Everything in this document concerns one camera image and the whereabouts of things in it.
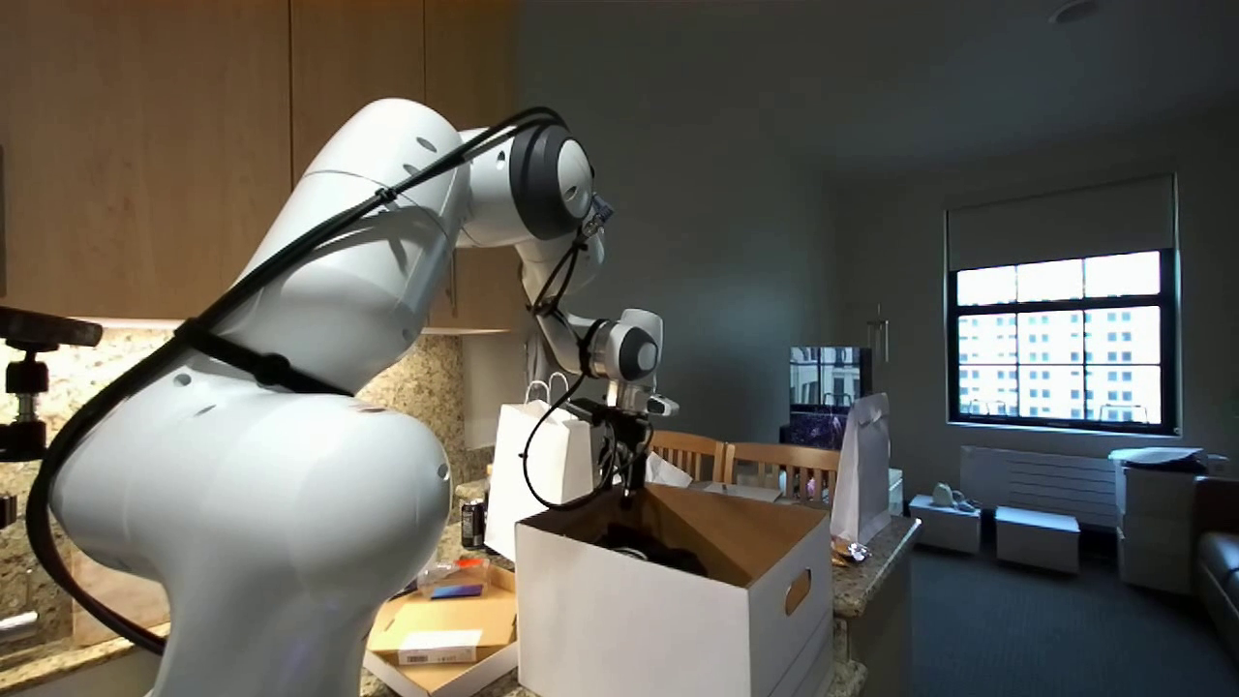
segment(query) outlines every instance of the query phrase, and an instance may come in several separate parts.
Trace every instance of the wooden chair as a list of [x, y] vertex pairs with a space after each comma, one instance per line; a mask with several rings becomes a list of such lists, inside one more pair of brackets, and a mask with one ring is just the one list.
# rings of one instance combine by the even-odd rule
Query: wooden chair
[[777, 488], [777, 467], [786, 467], [795, 480], [795, 493], [801, 493], [813, 478], [819, 493], [832, 493], [838, 465], [841, 465], [841, 449], [786, 444], [786, 443], [733, 443], [727, 485]]
[[650, 449], [694, 480], [727, 480], [727, 443], [687, 431], [654, 431]]

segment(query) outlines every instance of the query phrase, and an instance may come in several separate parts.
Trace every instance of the couch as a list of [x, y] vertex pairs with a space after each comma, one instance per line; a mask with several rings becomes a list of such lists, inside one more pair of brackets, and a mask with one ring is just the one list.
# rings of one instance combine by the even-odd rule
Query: couch
[[1195, 595], [1239, 658], [1239, 480], [1199, 478], [1191, 494]]

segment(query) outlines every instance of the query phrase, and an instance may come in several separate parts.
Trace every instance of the window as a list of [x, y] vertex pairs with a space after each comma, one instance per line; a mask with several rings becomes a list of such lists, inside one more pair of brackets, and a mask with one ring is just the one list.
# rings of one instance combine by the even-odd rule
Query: window
[[949, 276], [954, 423], [1178, 426], [1174, 250], [956, 267]]

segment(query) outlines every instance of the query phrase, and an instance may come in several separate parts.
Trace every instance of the ceiling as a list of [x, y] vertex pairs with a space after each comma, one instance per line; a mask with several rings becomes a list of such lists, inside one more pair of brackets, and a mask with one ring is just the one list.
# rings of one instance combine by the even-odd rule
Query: ceiling
[[1239, 101], [1239, 0], [543, 0], [694, 35], [841, 178], [1063, 142]]

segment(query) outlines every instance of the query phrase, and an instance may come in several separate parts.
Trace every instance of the radiator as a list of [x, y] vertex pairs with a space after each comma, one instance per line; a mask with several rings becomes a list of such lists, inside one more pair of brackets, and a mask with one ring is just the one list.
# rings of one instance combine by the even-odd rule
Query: radiator
[[1109, 457], [961, 444], [961, 488], [981, 509], [1036, 509], [1084, 528], [1119, 524], [1119, 467]]

